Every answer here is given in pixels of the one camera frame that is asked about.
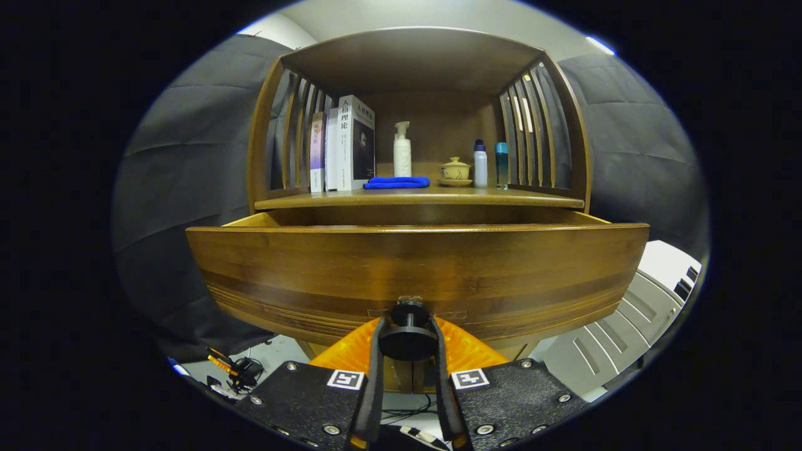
blue towel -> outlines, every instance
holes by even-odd
[[[426,188],[427,186],[429,186],[427,177],[373,177],[363,185],[363,188]]]

cabinet top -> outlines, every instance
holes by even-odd
[[[334,95],[498,95],[542,58],[542,49],[479,31],[405,26],[330,39],[283,55],[282,63]]]

blue bottle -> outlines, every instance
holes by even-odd
[[[496,143],[496,188],[507,189],[507,143]]]

wooden shelf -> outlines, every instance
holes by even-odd
[[[543,54],[479,31],[415,26],[331,39],[284,55],[282,63],[337,96],[391,91],[499,95]]]
[[[259,201],[256,210],[348,205],[525,205],[583,209],[582,199],[518,189],[450,188],[429,186],[413,189],[358,189],[328,193],[304,193]]]

portrait on book cover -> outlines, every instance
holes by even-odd
[[[367,180],[375,175],[374,131],[354,120],[354,180]]]

